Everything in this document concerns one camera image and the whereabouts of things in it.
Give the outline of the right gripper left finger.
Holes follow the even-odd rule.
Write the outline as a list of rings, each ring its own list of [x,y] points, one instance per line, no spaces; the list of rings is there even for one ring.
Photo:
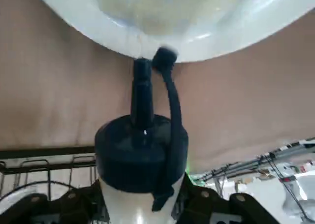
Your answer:
[[[55,200],[43,193],[29,193],[1,214],[2,224],[108,224],[109,214],[100,183],[72,187]]]

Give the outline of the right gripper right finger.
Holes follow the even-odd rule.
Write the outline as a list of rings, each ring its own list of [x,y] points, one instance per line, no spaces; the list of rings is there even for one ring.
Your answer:
[[[251,195],[235,193],[228,200],[184,176],[177,197],[178,224],[276,224],[277,220]]]

